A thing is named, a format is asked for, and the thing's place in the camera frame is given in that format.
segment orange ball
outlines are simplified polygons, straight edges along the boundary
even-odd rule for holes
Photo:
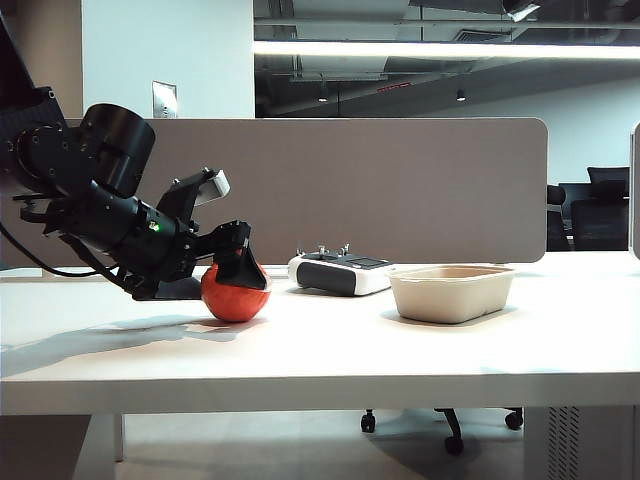
[[[259,267],[267,279],[264,290],[218,283],[218,265],[211,265],[201,280],[202,301],[209,311],[226,322],[247,322],[255,317],[271,294],[271,280],[262,266]]]

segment beige container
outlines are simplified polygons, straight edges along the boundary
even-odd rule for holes
[[[513,276],[510,268],[471,265],[389,274],[400,315],[435,323],[462,323],[502,310]]]

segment ceiling light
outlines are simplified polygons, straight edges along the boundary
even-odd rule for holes
[[[327,82],[325,79],[322,79],[322,83],[320,84],[320,95],[318,96],[319,102],[328,102],[329,101],[329,88],[327,87]]]
[[[544,0],[502,0],[504,11],[514,22],[524,20],[527,16],[535,12],[544,3]]]
[[[611,45],[520,45],[399,42],[253,42],[258,55],[327,57],[572,58],[640,60],[640,47]]]

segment robotic arm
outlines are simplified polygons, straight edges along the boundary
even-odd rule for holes
[[[70,128],[51,88],[34,87],[1,15],[0,58],[0,191],[23,202],[23,220],[43,224],[45,235],[58,236],[93,273],[136,300],[199,299],[191,274],[206,257],[219,265],[218,282],[265,287],[247,223],[236,220],[197,235],[193,208],[229,191],[222,170],[176,179],[157,208],[146,204],[135,193],[155,141],[152,128],[108,104],[94,105],[79,127]],[[2,224],[0,232],[36,259]],[[105,267],[94,251],[115,266]]]

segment gray floor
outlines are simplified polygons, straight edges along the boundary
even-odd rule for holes
[[[449,429],[432,410],[376,411],[373,434],[356,411],[127,415],[118,480],[520,480],[522,432],[504,410],[458,411],[465,452],[447,455]]]

